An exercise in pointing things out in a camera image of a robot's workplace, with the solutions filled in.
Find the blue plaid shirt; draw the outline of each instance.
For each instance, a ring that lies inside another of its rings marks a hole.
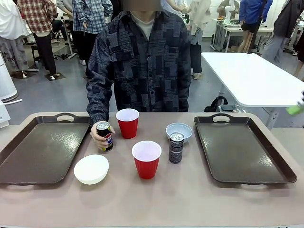
[[[86,88],[92,122],[109,119],[113,83],[118,110],[187,112],[188,36],[179,16],[158,11],[147,40],[130,12],[121,12],[97,37],[90,58]]]
[[[110,0],[73,0],[74,31],[99,34],[106,26],[105,18],[111,16]]]

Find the black bag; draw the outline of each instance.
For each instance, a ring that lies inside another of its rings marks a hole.
[[[226,98],[224,98],[223,96],[218,96],[217,98],[214,99],[211,106],[207,106],[205,108],[205,112],[206,113],[215,113],[217,108],[222,104],[222,101],[224,101],[224,105],[228,105],[228,101]]]

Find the tray rim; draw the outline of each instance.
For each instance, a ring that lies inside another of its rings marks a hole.
[[[229,114],[214,114],[214,115],[211,115],[211,116],[196,116],[194,117],[194,123],[195,123],[195,128],[196,128],[196,131],[199,135],[199,139],[200,139],[200,144],[202,145],[202,148],[203,148],[203,151],[204,151],[204,155],[205,155],[205,158],[206,158],[206,161],[208,163],[208,167],[209,167],[209,170],[210,170],[210,173],[211,173],[211,176],[213,179],[215,179],[216,181],[220,182],[220,183],[230,183],[230,184],[247,184],[247,185],[260,185],[260,184],[264,184],[264,185],[275,185],[275,184],[291,184],[291,183],[295,183],[297,181],[297,175],[296,173],[293,171],[293,169],[290,167],[290,165],[285,161],[285,159],[282,157],[282,155],[279,153],[279,151],[277,151],[277,149],[274,147],[274,149],[276,150],[278,156],[280,156],[280,158],[286,163],[286,165],[289,167],[289,169],[292,171],[293,173],[293,176],[294,176],[294,180],[293,181],[280,181],[280,182],[277,182],[277,181],[259,181],[259,182],[253,182],[253,181],[224,181],[224,180],[219,180],[217,177],[214,176],[214,173],[213,173],[213,170],[212,170],[212,166],[210,164],[210,161],[208,159],[208,156],[206,155],[206,146],[205,144],[203,143],[203,139],[202,139],[202,136],[200,134],[200,132],[198,131],[198,124],[199,124],[199,118],[214,118],[216,116],[226,116],[226,117],[229,117],[230,119],[233,118],[233,119],[237,119],[237,118],[246,118],[248,120],[251,120],[255,125],[256,127],[262,132],[262,134],[266,137],[266,139],[268,140],[268,142],[270,144],[271,141],[269,140],[269,138],[264,134],[264,132],[260,129],[260,127],[258,126],[258,124],[255,122],[254,119],[252,119],[251,117],[249,116],[231,116]]]
[[[54,114],[54,115],[37,115],[37,114],[32,114],[32,115],[30,115],[24,122],[22,122],[22,124],[20,125],[21,126],[21,128],[20,128],[20,130],[19,130],[19,132],[11,139],[11,141],[0,151],[0,154],[4,151],[4,150],[6,150],[8,147],[10,147],[10,145],[12,145],[13,144],[13,141],[16,139],[16,138],[18,138],[18,137],[20,137],[20,134],[22,133],[22,131],[24,131],[25,129],[26,129],[26,127],[28,127],[28,125],[29,124],[31,124],[33,121],[37,121],[37,124],[35,125],[35,127],[37,126],[37,125],[39,125],[39,124],[41,124],[41,123],[65,123],[65,124],[87,124],[87,130],[85,131],[85,133],[84,133],[84,136],[83,136],[83,138],[82,138],[82,140],[81,140],[81,142],[80,142],[80,144],[78,145],[78,147],[76,148],[76,152],[74,153],[74,156],[72,157],[72,159],[71,159],[71,163],[70,163],[70,165],[69,165],[69,167],[67,168],[67,170],[65,171],[65,173],[63,174],[63,176],[62,177],[60,177],[60,179],[58,179],[57,181],[55,181],[55,182],[40,182],[40,183],[37,183],[37,182],[1,182],[0,181],[0,185],[20,185],[20,186],[22,186],[22,185],[50,185],[50,184],[57,184],[57,183],[59,183],[59,182],[61,182],[65,177],[66,177],[66,175],[67,175],[67,172],[69,171],[69,169],[71,168],[71,165],[72,165],[72,163],[73,163],[73,160],[74,160],[74,158],[75,158],[75,156],[76,156],[76,154],[78,153],[78,150],[79,150],[79,148],[80,148],[80,146],[82,145],[82,143],[83,143],[83,141],[84,141],[84,139],[85,139],[85,137],[86,137],[86,135],[87,135],[87,133],[88,133],[88,131],[90,130],[90,125],[91,125],[91,118],[89,117],[89,116],[78,116],[78,115],[75,115],[75,114],[73,114],[73,113],[65,113],[65,112],[63,112],[63,113],[50,113],[50,114]],[[46,120],[50,120],[50,119],[54,119],[54,118],[58,118],[58,117],[61,117],[61,116],[71,116],[71,117],[73,117],[74,118],[74,120],[73,121],[69,121],[69,120],[63,120],[63,121],[56,121],[56,122],[52,122],[52,121],[46,121],[46,122],[41,122],[41,123],[39,123],[39,119],[41,119],[41,120],[44,120],[44,119],[46,119]]]

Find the bowl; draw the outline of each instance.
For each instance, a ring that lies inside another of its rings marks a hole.
[[[167,137],[170,138],[170,135],[173,132],[178,132],[184,135],[184,143],[188,142],[189,138],[192,136],[192,128],[184,123],[171,123],[166,128]]]
[[[109,161],[102,155],[89,155],[81,159],[74,168],[74,175],[83,184],[101,182],[109,170]]]

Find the tray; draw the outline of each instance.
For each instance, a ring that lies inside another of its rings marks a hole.
[[[61,181],[89,127],[89,117],[69,113],[34,118],[0,152],[0,183],[35,185]]]
[[[195,117],[194,122],[215,180],[239,184],[296,182],[295,173],[251,118],[221,113]]]

